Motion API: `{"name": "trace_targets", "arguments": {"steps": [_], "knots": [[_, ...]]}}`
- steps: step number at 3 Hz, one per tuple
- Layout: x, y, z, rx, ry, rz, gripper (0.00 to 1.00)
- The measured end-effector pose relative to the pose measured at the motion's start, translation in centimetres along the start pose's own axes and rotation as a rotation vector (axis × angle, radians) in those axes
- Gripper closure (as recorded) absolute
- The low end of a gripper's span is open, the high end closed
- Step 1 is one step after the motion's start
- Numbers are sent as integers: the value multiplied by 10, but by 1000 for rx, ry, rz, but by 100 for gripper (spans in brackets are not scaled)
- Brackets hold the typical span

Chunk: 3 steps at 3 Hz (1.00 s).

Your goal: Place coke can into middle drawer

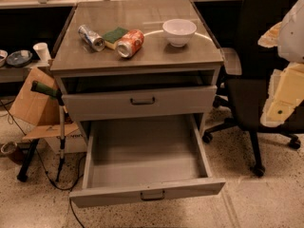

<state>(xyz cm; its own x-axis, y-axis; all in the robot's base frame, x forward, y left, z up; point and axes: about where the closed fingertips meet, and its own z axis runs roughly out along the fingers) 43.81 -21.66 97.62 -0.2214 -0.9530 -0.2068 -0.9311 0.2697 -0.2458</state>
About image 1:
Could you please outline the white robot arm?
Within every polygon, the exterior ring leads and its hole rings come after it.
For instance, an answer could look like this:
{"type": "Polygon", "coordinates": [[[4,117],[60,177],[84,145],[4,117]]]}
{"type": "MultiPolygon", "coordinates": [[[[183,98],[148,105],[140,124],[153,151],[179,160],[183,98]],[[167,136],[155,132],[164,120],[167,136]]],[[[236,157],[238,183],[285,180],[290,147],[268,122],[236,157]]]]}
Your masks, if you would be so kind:
{"type": "Polygon", "coordinates": [[[257,41],[265,48],[277,47],[278,56],[289,62],[275,69],[260,122],[267,127],[283,124],[304,100],[304,0],[297,0],[283,20],[257,41]]]}

